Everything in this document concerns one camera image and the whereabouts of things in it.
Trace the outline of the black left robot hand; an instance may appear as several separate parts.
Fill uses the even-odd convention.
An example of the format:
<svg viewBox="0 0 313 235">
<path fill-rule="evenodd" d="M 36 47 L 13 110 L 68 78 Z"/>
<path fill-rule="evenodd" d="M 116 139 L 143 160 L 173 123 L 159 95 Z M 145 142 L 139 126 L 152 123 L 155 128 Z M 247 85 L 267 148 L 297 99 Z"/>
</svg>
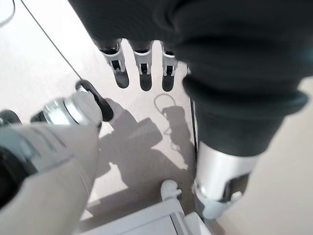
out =
<svg viewBox="0 0 313 235">
<path fill-rule="evenodd" d="M 72 0 L 100 50 L 124 38 L 169 45 L 198 125 L 196 207 L 218 218 L 244 193 L 284 118 L 307 96 L 313 74 L 310 0 Z"/>
</svg>

